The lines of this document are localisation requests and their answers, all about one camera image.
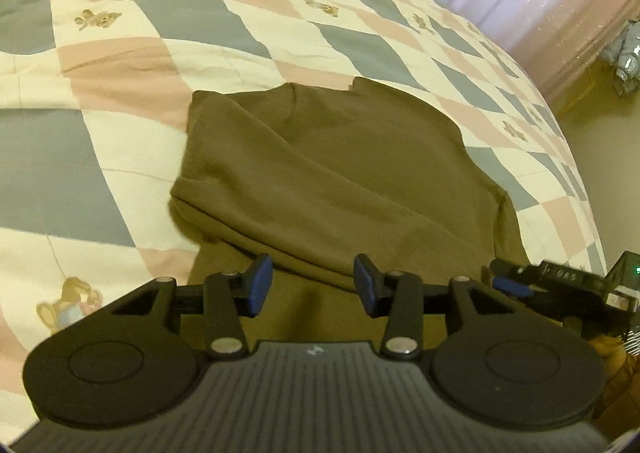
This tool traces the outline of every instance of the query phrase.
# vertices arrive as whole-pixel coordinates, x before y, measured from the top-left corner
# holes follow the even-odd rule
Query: folded garment
[[[250,341],[381,338],[354,294],[358,253],[441,285],[479,278],[496,256],[529,263],[508,194],[471,160],[458,126],[364,78],[350,90],[194,93],[172,195],[207,239],[192,282],[273,258],[263,313],[245,322]]]

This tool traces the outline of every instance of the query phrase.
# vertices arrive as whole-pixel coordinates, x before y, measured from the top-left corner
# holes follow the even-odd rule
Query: patchwork quilt
[[[36,419],[21,382],[34,346],[153,277],[186,281],[200,236],[168,200],[192,92],[354,76],[457,123],[533,263],[604,272],[543,97],[433,0],[0,0],[0,441]]]

